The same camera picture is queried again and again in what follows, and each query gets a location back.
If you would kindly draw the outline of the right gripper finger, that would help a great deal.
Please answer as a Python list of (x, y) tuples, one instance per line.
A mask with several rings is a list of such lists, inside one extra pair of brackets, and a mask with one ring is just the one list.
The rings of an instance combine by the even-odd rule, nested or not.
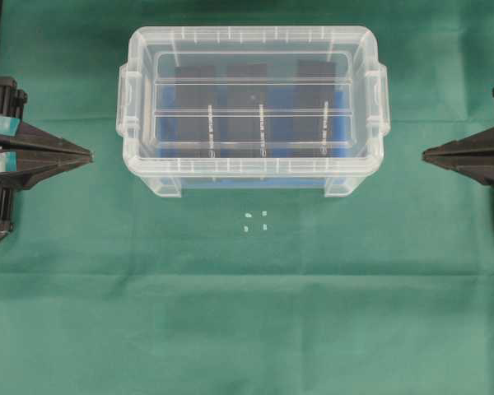
[(423, 156), (427, 163), (494, 186), (494, 156)]
[(494, 127), (460, 140), (429, 148), (422, 153), (422, 156), (488, 156), (489, 154), (494, 154)]

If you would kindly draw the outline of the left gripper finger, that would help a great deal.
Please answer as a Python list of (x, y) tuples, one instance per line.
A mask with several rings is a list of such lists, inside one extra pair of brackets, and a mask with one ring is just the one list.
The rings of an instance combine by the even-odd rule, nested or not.
[(0, 173), (0, 181), (17, 190), (29, 190), (55, 175), (93, 162), (92, 156), (73, 154), (16, 154), (16, 169)]
[(52, 151), (83, 156), (91, 155), (91, 152), (86, 148), (61, 137), (56, 137), (25, 122), (19, 123), (16, 134), (12, 137), (12, 144), (37, 151)]

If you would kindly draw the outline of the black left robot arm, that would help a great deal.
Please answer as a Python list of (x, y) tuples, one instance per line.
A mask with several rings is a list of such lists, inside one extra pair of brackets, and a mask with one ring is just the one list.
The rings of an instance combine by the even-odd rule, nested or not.
[(0, 239), (13, 230), (16, 192), (93, 161), (86, 148), (24, 122), (27, 99), (14, 78), (0, 77)]

